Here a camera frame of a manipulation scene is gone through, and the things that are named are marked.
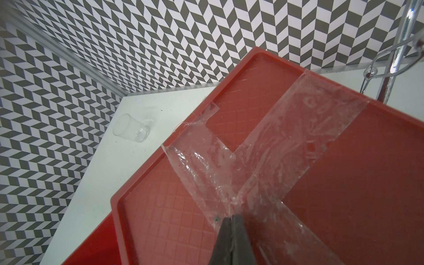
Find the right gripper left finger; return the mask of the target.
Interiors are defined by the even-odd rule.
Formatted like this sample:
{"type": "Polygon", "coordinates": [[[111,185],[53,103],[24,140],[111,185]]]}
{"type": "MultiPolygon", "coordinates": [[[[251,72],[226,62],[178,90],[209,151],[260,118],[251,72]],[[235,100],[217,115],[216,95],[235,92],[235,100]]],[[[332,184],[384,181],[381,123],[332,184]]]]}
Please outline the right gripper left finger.
{"type": "Polygon", "coordinates": [[[209,265],[231,265],[233,259],[233,229],[231,219],[225,217],[221,224],[209,265]]]}

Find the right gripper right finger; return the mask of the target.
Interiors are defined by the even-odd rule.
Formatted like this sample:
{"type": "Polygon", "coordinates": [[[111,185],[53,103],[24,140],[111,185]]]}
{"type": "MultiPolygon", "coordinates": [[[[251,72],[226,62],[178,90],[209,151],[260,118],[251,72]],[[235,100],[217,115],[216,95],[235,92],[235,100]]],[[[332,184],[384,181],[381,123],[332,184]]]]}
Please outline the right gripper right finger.
{"type": "Polygon", "coordinates": [[[232,228],[232,265],[256,265],[256,257],[252,250],[248,233],[240,214],[231,217],[232,228]]]}

